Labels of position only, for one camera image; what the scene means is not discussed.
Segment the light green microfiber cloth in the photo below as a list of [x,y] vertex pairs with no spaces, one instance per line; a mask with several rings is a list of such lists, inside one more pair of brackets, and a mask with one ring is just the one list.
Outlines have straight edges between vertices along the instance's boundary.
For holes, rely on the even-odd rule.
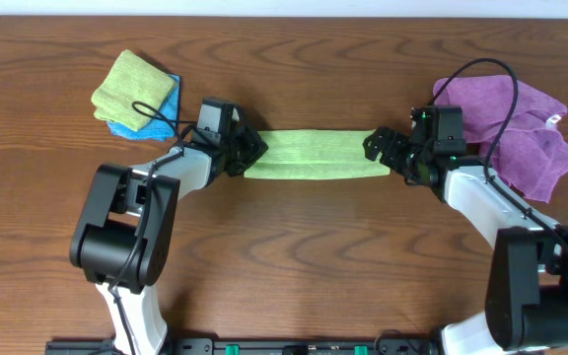
[[391,170],[365,158],[363,141],[371,131],[261,131],[267,151],[244,172],[245,178],[332,180],[387,176]]

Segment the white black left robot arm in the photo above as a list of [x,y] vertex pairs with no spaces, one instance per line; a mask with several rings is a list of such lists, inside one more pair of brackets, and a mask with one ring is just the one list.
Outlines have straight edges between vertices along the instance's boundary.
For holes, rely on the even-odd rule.
[[268,149],[258,132],[188,126],[164,156],[147,164],[96,170],[70,248],[106,300],[115,328],[111,349],[158,354],[168,325],[156,283],[168,258],[178,202],[226,174],[243,174]]

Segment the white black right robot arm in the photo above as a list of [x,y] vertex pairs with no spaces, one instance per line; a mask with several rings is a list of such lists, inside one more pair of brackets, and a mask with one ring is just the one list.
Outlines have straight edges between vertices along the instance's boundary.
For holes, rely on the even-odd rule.
[[463,141],[380,127],[368,160],[430,188],[492,246],[483,312],[440,332],[443,354],[514,354],[568,347],[568,227],[535,211]]

